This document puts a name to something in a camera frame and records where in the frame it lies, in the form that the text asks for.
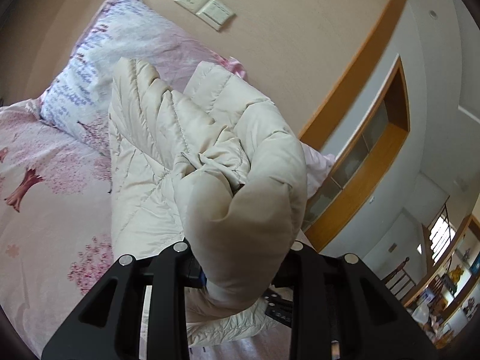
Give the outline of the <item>beige wall light switch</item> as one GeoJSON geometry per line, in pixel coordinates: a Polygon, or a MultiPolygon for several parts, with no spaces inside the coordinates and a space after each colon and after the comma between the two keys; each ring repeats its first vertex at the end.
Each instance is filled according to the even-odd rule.
{"type": "Polygon", "coordinates": [[[219,32],[235,16],[235,13],[221,0],[209,0],[199,9],[196,16],[219,32]]]}

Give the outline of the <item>pink floral bed sheet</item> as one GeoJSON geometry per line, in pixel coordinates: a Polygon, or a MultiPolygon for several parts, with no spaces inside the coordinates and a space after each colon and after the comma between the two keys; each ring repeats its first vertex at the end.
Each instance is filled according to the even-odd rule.
{"type": "Polygon", "coordinates": [[[35,100],[1,109],[1,307],[35,354],[116,258],[184,239],[196,218],[189,173],[218,167],[239,186],[272,148],[265,133],[252,144],[180,94],[140,111],[114,106],[105,144],[38,111],[35,100]]]}

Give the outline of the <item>beige quilted down jacket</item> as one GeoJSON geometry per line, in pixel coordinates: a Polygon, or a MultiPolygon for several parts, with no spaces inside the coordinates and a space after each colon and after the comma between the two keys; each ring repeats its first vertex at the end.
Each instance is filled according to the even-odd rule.
{"type": "Polygon", "coordinates": [[[133,88],[120,83],[115,106],[157,107],[171,94],[193,102],[217,123],[272,140],[253,158],[247,182],[234,186],[217,166],[189,173],[192,194],[185,237],[207,278],[202,289],[185,290],[187,340],[192,346],[248,338],[274,322],[264,313],[270,286],[303,221],[307,169],[300,141],[275,104],[223,67],[202,62],[180,93],[143,67],[133,88]]]}

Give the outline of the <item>upper floral pillow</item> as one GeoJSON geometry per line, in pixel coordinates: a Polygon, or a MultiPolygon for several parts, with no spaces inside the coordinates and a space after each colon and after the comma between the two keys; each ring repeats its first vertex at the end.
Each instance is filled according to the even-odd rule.
{"type": "Polygon", "coordinates": [[[239,77],[247,74],[239,61],[208,49],[143,0],[105,0],[66,67],[41,95],[40,118],[109,155],[109,114],[120,83],[132,89],[139,70],[147,67],[169,89],[182,93],[202,61],[239,77]]]}

